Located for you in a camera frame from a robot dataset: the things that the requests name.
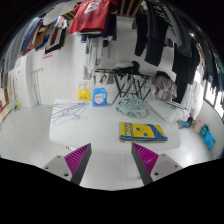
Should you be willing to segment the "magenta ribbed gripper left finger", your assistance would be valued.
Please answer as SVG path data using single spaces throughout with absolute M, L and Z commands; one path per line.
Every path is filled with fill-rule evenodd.
M 68 168 L 72 173 L 71 178 L 72 183 L 76 185 L 79 185 L 81 183 L 91 154 L 92 154 L 91 144 L 88 143 L 72 151 L 71 153 L 69 153 L 64 157 L 65 162 L 67 163 Z

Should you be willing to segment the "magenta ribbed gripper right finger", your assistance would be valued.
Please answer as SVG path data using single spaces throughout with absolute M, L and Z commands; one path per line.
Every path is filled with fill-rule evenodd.
M 159 158 L 159 155 L 137 143 L 133 143 L 131 147 L 131 154 L 136 163 L 140 177 L 144 185 L 153 182 L 151 172 Z

